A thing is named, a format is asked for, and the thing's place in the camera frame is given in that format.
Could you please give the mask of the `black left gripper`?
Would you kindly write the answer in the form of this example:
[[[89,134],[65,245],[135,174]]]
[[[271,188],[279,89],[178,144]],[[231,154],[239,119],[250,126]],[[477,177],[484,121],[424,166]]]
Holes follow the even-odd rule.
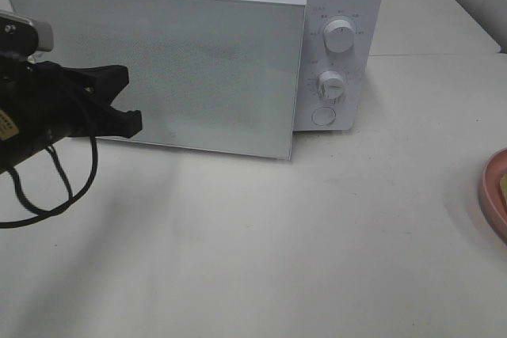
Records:
[[[133,137],[141,111],[111,106],[128,83],[121,65],[78,69],[1,56],[1,155],[33,156],[67,137]]]

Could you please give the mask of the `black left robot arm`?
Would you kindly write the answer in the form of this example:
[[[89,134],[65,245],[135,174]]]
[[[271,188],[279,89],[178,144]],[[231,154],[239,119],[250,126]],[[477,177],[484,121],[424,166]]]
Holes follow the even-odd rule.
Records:
[[[1,54],[1,171],[65,138],[131,138],[143,128],[139,110],[112,106],[129,83],[121,65],[68,68]]]

